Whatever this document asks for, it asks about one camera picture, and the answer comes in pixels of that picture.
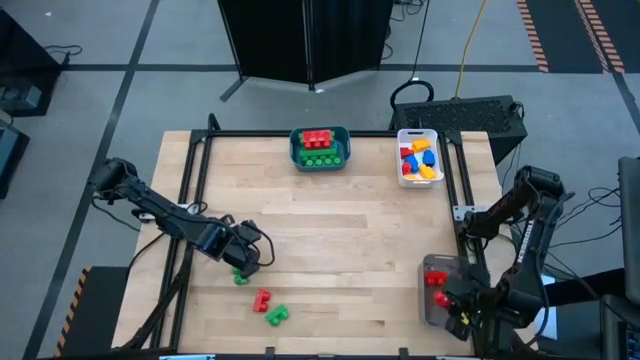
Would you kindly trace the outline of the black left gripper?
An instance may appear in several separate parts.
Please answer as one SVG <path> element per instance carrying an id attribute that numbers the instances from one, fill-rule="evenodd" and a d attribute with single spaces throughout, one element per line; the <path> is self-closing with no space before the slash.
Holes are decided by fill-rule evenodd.
<path id="1" fill-rule="evenodd" d="M 233 266 L 235 274 L 241 274 L 243 268 L 248 268 L 249 276 L 256 273 L 260 269 L 260 255 L 252 248 L 254 243 L 242 241 L 236 232 L 232 233 L 229 230 L 223 230 L 222 235 L 222 260 Z"/>

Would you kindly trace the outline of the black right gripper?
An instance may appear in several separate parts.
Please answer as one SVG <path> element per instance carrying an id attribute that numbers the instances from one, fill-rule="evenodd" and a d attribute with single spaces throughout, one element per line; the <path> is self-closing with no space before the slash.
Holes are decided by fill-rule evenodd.
<path id="1" fill-rule="evenodd" d="M 448 313 L 445 329 L 457 339 L 467 340 L 473 330 L 480 328 L 483 314 L 487 312 L 493 297 L 493 289 L 444 285 L 439 291 L 446 293 L 452 301 L 451 307 L 444 308 Z M 467 315 L 468 325 L 461 322 L 462 313 Z"/>

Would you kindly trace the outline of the clear grey plastic bin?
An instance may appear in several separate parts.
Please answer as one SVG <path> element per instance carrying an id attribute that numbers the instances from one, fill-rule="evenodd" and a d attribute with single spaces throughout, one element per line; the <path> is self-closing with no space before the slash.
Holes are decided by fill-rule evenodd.
<path id="1" fill-rule="evenodd" d="M 448 279 L 444 285 L 463 285 L 473 288 L 472 282 L 466 279 L 467 267 L 470 264 L 467 258 L 452 255 L 429 254 L 423 258 L 417 267 L 418 306 L 422 322 L 444 328 L 448 319 L 448 313 L 444 308 L 437 306 L 433 300 L 433 294 L 442 286 L 426 286 L 424 272 L 428 270 L 447 272 Z"/>

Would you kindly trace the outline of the white paper sheet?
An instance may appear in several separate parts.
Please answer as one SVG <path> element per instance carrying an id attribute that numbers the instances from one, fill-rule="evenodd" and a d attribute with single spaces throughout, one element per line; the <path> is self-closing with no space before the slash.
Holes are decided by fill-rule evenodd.
<path id="1" fill-rule="evenodd" d="M 547 275 L 542 275 L 541 276 L 542 282 L 544 285 L 549 285 L 549 284 L 554 284 L 556 282 L 556 280 L 553 277 L 547 276 Z M 535 320 L 534 320 L 534 328 L 535 331 L 538 332 L 542 325 L 543 325 L 543 321 L 544 321 L 544 314 L 545 314 L 545 309 L 542 308 Z M 557 333 L 557 308 L 556 307 L 550 307 L 548 310 L 548 314 L 547 314 L 547 322 L 546 322 L 546 326 L 544 327 L 543 332 L 541 333 L 541 337 L 542 338 L 546 338 L 546 339 L 550 339 L 550 340 L 557 340 L 558 339 L 558 333 Z"/>

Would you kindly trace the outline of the dark teal plastic bin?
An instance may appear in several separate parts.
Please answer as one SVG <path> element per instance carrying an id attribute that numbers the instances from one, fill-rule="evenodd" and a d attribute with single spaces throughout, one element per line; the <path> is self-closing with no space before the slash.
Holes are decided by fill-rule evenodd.
<path id="1" fill-rule="evenodd" d="M 320 129 L 330 129 L 334 131 L 334 142 L 331 147 L 338 148 L 338 156 L 340 156 L 344 164 L 338 168 L 328 168 L 328 167 L 320 167 L 320 168 L 306 168 L 301 165 L 299 155 L 299 151 L 301 149 L 305 149 L 301 142 L 299 135 L 305 130 L 320 130 Z M 294 166 L 300 172 L 320 172 L 320 171 L 338 171 L 343 169 L 346 166 L 347 161 L 351 156 L 351 147 L 350 147 L 350 133 L 349 131 L 342 126 L 331 126 L 331 127 L 311 127 L 311 128 L 297 128 L 294 129 L 289 136 L 290 141 L 290 158 L 294 163 Z"/>

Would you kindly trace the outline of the black mat hazard-striped edge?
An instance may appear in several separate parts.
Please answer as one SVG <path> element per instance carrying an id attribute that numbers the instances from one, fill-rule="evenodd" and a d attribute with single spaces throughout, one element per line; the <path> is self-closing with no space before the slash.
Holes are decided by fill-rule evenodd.
<path id="1" fill-rule="evenodd" d="M 126 275 L 126 267 L 82 269 L 56 344 L 55 357 L 93 356 L 111 349 Z"/>

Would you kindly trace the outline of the black perforated computer case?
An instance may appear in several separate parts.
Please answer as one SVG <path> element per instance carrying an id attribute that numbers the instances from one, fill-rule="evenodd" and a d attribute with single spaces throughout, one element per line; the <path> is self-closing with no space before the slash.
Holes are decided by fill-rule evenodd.
<path id="1" fill-rule="evenodd" d="M 389 129 L 433 129 L 438 133 L 486 132 L 495 164 L 528 135 L 524 106 L 509 95 L 398 104 Z"/>

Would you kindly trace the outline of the black fabric partition panel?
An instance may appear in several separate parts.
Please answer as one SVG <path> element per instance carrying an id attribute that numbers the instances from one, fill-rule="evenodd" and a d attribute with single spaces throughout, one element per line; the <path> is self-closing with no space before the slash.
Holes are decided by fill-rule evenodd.
<path id="1" fill-rule="evenodd" d="M 218 0 L 242 75 L 304 84 L 303 0 Z"/>
<path id="2" fill-rule="evenodd" d="M 314 81 L 378 67 L 393 6 L 394 0 L 310 0 Z"/>

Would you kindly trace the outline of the dark grey equipment box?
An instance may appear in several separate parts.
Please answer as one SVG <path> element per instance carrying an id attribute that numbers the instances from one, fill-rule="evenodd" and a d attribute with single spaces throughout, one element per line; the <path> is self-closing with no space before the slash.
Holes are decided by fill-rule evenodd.
<path id="1" fill-rule="evenodd" d="M 30 138 L 9 126 L 0 128 L 0 199 L 5 199 L 10 182 L 24 156 Z"/>

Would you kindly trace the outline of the black mat orange stripes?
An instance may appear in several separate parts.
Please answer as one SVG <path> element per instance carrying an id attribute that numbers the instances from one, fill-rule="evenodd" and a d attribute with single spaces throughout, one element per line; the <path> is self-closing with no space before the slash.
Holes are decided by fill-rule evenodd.
<path id="1" fill-rule="evenodd" d="M 517 0 L 546 73 L 640 73 L 640 0 Z"/>

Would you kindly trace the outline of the black cabinet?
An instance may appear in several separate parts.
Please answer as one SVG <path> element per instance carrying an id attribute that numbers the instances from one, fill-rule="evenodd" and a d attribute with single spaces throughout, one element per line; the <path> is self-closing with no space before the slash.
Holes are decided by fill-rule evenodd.
<path id="1" fill-rule="evenodd" d="M 62 66 L 0 8 L 0 110 L 45 115 Z"/>

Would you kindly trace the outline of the black aluminium table frame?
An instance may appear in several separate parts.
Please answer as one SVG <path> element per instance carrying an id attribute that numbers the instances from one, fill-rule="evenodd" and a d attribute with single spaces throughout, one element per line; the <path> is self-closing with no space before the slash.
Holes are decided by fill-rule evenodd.
<path id="1" fill-rule="evenodd" d="M 399 185 L 396 136 L 354 132 L 335 172 L 302 173 L 285 130 L 222 130 L 207 173 L 193 175 L 212 215 L 255 221 L 267 237 L 265 267 L 244 286 L 229 266 L 195 255 L 182 310 L 182 352 L 278 355 L 470 355 L 471 342 L 420 320 L 417 267 L 428 254 L 456 254 L 447 188 Z M 259 288 L 266 313 L 252 311 Z M 265 315 L 284 304 L 289 318 Z"/>

